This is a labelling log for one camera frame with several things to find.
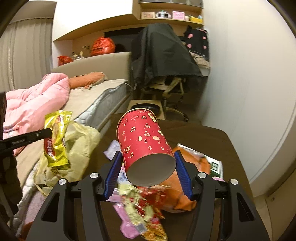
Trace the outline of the beige office chair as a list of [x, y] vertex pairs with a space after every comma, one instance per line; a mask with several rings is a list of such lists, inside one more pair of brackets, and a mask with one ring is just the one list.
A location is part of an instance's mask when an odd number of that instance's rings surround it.
[[160, 92], [162, 93], [162, 108], [164, 117], [166, 118], [167, 112], [170, 113], [176, 113], [180, 115], [183, 118], [183, 121], [188, 122], [189, 118], [188, 116], [177, 110], [176, 108], [172, 108], [168, 106], [167, 102], [168, 99], [172, 95], [177, 95], [179, 97], [179, 100], [183, 99], [183, 96], [185, 94], [183, 83], [185, 81], [185, 78], [182, 77], [172, 77], [170, 84], [165, 84], [165, 81], [167, 79], [167, 76], [162, 77], [156, 77], [149, 81], [149, 83], [140, 89], [140, 99], [144, 99], [146, 95], [150, 95], [152, 97], [152, 100], [156, 100], [157, 96], [160, 95]]

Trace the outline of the large orange plastic bag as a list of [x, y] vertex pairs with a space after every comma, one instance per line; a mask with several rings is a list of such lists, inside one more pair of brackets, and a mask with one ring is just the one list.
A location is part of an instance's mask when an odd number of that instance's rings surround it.
[[90, 56], [98, 56], [115, 52], [115, 44], [111, 38], [100, 37], [96, 39], [91, 47]]

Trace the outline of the yellow snack wrapper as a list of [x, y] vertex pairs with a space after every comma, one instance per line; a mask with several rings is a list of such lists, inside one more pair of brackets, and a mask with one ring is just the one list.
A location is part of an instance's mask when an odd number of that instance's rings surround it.
[[65, 133], [72, 117], [71, 111], [58, 110], [45, 116], [44, 128], [52, 131], [51, 137], [44, 139], [44, 154], [49, 167], [68, 164]]

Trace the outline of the orange pillow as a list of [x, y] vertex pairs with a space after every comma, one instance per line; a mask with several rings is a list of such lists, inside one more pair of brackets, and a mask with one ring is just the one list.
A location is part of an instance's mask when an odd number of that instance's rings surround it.
[[92, 72], [69, 78], [70, 89], [89, 89], [93, 85], [101, 84], [108, 80], [103, 72]]

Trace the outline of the beige bed headboard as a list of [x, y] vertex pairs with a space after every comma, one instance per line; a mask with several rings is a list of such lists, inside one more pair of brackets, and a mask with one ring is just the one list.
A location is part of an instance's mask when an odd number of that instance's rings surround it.
[[120, 52], [87, 57], [73, 61], [52, 72], [64, 73], [68, 77], [79, 76], [92, 72], [103, 72], [109, 80], [130, 79], [130, 52]]

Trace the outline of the pink quilted blanket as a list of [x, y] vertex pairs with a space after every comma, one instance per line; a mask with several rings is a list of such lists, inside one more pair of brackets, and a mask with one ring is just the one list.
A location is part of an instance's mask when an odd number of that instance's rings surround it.
[[[30, 88], [7, 92], [3, 140], [44, 129], [45, 116], [60, 110], [68, 101], [69, 92], [69, 78], [63, 73], [47, 74]], [[21, 148], [1, 155], [17, 154]]]

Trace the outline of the red gold wrapper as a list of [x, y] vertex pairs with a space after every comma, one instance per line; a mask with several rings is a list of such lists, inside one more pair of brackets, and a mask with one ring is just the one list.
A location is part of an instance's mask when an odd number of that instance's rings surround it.
[[168, 240], [161, 224], [161, 208], [166, 198], [164, 186], [135, 187], [119, 184], [119, 195], [132, 225], [144, 240]]

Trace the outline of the black cloth over chair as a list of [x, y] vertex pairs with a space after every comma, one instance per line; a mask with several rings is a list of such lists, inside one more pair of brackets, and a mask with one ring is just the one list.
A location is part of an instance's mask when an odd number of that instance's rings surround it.
[[200, 68], [169, 24], [147, 25], [131, 44], [135, 83], [145, 87], [156, 77], [201, 76]]

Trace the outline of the pink small wrapper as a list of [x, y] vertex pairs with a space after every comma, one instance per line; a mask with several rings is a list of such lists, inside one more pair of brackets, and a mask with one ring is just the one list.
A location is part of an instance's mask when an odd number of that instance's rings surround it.
[[147, 231], [143, 223], [134, 225], [130, 221], [130, 218], [126, 213], [126, 210], [122, 203], [116, 203], [113, 207], [116, 210], [118, 216], [121, 218], [122, 223], [120, 225], [120, 231], [126, 238], [134, 239], [135, 237], [142, 235]]

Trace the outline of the black pink dotted garment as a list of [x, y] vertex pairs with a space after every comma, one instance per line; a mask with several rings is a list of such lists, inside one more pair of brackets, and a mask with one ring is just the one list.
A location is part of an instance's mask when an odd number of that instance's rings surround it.
[[195, 52], [209, 61], [209, 42], [206, 30], [188, 26], [184, 32], [183, 42], [189, 51]]

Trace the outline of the black round bin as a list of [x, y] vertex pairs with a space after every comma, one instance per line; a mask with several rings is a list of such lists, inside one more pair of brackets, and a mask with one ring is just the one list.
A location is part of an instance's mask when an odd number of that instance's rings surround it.
[[161, 113], [161, 109], [157, 104], [154, 103], [139, 103], [139, 104], [134, 104], [131, 109], [137, 109], [137, 108], [145, 108], [150, 111], [152, 111], [156, 117], [159, 116]]

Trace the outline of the red cardboard tube can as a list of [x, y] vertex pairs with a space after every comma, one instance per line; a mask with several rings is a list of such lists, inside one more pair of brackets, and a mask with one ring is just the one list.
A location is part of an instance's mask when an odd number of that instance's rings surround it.
[[158, 185], [173, 174], [176, 161], [152, 111], [127, 111], [118, 122], [116, 137], [126, 176], [133, 185]]

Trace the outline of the green white paper package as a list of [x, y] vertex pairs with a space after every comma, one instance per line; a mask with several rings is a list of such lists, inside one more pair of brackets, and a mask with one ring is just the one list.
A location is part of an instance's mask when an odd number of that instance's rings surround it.
[[199, 172], [205, 172], [215, 180], [224, 180], [223, 164], [221, 161], [180, 143], [177, 144], [174, 150], [179, 150], [186, 162], [195, 164]]

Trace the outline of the beige plastic trash bag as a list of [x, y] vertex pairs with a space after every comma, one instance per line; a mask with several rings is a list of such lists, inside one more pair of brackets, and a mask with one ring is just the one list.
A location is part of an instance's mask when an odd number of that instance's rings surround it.
[[47, 158], [42, 154], [34, 174], [34, 184], [37, 189], [47, 196], [61, 178], [69, 182], [81, 180], [89, 164], [91, 153], [100, 139], [101, 134], [97, 129], [71, 121], [65, 133], [68, 164], [48, 167]]

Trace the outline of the brown table cloth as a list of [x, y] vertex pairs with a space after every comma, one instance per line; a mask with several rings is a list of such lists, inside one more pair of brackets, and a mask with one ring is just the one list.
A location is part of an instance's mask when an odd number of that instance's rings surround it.
[[[121, 114], [113, 114], [99, 132], [101, 140], [93, 150], [84, 177], [96, 172], [109, 162], [103, 153], [112, 140], [116, 139], [116, 127]], [[253, 194], [242, 163], [229, 137], [222, 130], [203, 126], [197, 122], [177, 120], [160, 120], [159, 126], [171, 148], [178, 143], [192, 148], [200, 153], [212, 157], [223, 164], [224, 179], [235, 178], [239, 181], [250, 199]], [[170, 213], [164, 212], [162, 225], [169, 240], [185, 240], [193, 219], [192, 212]]]

